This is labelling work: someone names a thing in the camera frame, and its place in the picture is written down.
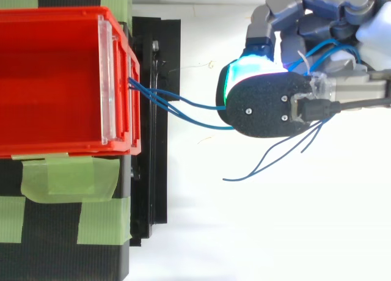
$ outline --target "blue wire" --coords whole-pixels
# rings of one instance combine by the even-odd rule
[[[318,69],[318,67],[328,58],[330,57],[331,55],[335,54],[336,52],[339,52],[341,50],[346,50],[346,49],[349,49],[351,51],[354,52],[354,54],[356,55],[357,57],[357,60],[358,60],[358,63],[361,63],[361,57],[360,57],[360,53],[358,52],[358,50],[351,46],[351,45],[341,45],[341,46],[338,46],[338,47],[335,47],[333,49],[331,49],[330,51],[324,53],[322,55],[322,57],[319,58],[319,60],[317,60],[311,67],[310,71],[313,72],[315,71],[316,69]]]
[[[323,122],[320,122],[320,125],[318,125],[317,127],[315,127],[313,130],[311,130],[311,132],[309,132],[302,140],[300,140],[293,148],[291,148],[289,151],[287,151],[283,156],[281,156],[280,158],[278,158],[277,160],[275,160],[274,162],[270,163],[269,165],[267,165],[266,167],[256,171],[256,172],[252,172],[250,173],[249,175],[247,175],[246,177],[243,177],[243,178],[239,178],[239,179],[223,179],[224,181],[228,181],[228,182],[239,182],[239,181],[243,181],[243,180],[246,180],[250,177],[253,177],[257,174],[259,174],[260,172],[266,170],[267,168],[270,168],[271,166],[275,165],[276,163],[278,163],[279,161],[283,160],[286,156],[288,156],[291,152],[293,152],[295,149],[297,149],[298,146],[300,146],[307,138],[309,138],[315,131],[318,131],[319,128],[321,128],[325,123],[327,123],[329,121],[328,120],[325,120]]]
[[[217,110],[217,111],[226,110],[225,106],[207,106],[207,105],[202,105],[202,104],[198,104],[198,103],[192,102],[192,101],[190,101],[190,100],[188,100],[186,98],[183,98],[182,96],[177,95],[176,93],[169,92],[168,90],[161,90],[161,89],[148,89],[148,90],[150,90],[151,92],[162,93],[164,95],[167,95],[167,96],[170,96],[170,97],[174,97],[174,98],[176,98],[178,100],[184,101],[185,103],[187,103],[187,104],[189,104],[191,106],[198,107],[198,108],[201,108],[201,109]]]
[[[198,121],[188,117],[183,112],[179,111],[175,106],[172,106],[165,99],[155,95],[150,90],[146,89],[144,86],[139,84],[137,81],[135,81],[133,79],[129,79],[129,82],[133,86],[135,86],[135,88],[137,90],[139,90],[140,93],[143,94],[143,96],[145,96],[147,99],[149,99],[152,103],[156,104],[157,106],[159,106],[163,110],[173,114],[174,116],[176,116],[178,118],[181,118],[181,119],[183,119],[183,120],[185,120],[187,122],[190,122],[190,123],[193,123],[195,125],[202,126],[202,127],[205,127],[205,128],[209,128],[209,129],[212,129],[212,130],[233,130],[232,126],[213,126],[213,125],[208,125],[208,124],[204,124],[204,123],[198,122]]]
[[[330,49],[328,52],[326,52],[322,57],[324,57],[325,55],[327,55],[327,57],[325,57],[323,60],[322,57],[318,60],[320,61],[319,64],[315,67],[314,70],[316,70],[328,57],[330,57],[331,55],[333,55],[334,53],[340,51],[340,50],[346,50],[348,52],[351,52],[353,54],[356,55],[357,57],[357,61],[358,63],[361,63],[361,56],[360,56],[360,53],[358,52],[358,50],[354,47],[354,46],[351,46],[351,45],[342,45],[341,43],[339,43],[338,41],[334,40],[334,39],[330,39],[330,40],[327,40],[327,41],[324,41],[322,43],[320,43],[318,46],[314,47],[314,49],[312,49],[311,51],[309,51],[305,56],[306,57],[310,57],[312,56],[314,53],[316,53],[319,49],[321,49],[322,47],[326,46],[326,45],[330,45],[330,44],[334,44],[334,45],[338,45],[337,47],[333,48],[333,49]],[[293,71],[297,66],[299,66],[302,62],[303,62],[303,58],[299,59],[298,61],[296,61],[294,64],[292,64],[289,68],[288,68],[288,71]]]
[[[338,45],[340,45],[340,42],[338,42],[336,39],[331,38],[329,40],[321,42],[318,46],[314,47],[311,51],[309,51],[305,56],[306,57],[311,57],[316,52],[318,52],[321,48],[323,48],[324,46],[327,46],[327,45],[336,45],[336,46],[338,46]],[[302,64],[303,61],[304,61],[303,58],[297,60],[294,64],[289,66],[288,71],[293,71],[297,66]]]
[[[319,121],[319,122],[316,122],[314,125],[312,125],[308,130],[318,126],[319,124],[322,124],[322,121]],[[294,139],[295,137],[298,137],[300,134],[297,134],[295,136],[291,136],[291,137],[288,137],[278,143],[276,143],[275,145],[273,145],[272,147],[269,148],[269,150],[266,151],[266,153],[263,155],[261,161],[258,163],[258,165],[254,168],[254,170],[251,172],[251,173],[254,173],[255,171],[257,171],[257,169],[262,165],[263,161],[266,159],[267,155],[273,150],[273,148],[279,146],[280,144],[283,144],[284,142],[287,142],[287,141],[290,141],[291,139]]]

